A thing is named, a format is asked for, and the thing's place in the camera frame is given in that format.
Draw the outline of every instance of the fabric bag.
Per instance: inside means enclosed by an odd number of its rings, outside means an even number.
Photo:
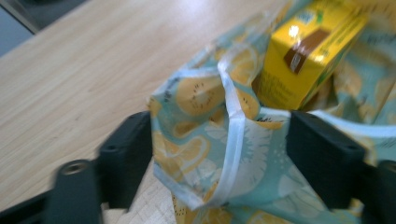
[[[261,105],[254,92],[271,32],[307,3],[276,1],[152,93],[154,174],[174,195],[177,223],[358,223],[359,201],[335,211],[322,203],[286,155],[290,112]],[[396,161],[396,40],[381,41],[396,29],[371,15],[304,109],[363,145],[365,161],[377,165]]]

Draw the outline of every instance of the black clamp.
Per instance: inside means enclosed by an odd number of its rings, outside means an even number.
[[[94,161],[61,166],[51,190],[0,213],[0,223],[103,223],[106,208],[128,209],[152,157],[149,112],[127,118]]]
[[[364,203],[363,224],[396,223],[395,161],[366,164],[362,146],[299,111],[291,112],[287,153],[329,209],[347,209],[355,198]]]

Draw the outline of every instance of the juice box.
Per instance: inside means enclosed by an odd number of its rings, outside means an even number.
[[[271,36],[259,99],[272,108],[298,109],[331,76],[367,18],[346,1],[317,0]]]

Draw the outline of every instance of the wooden table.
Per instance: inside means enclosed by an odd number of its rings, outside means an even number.
[[[194,53],[272,1],[91,0],[0,58],[0,210],[50,188]],[[129,213],[107,223],[175,223],[151,167]]]

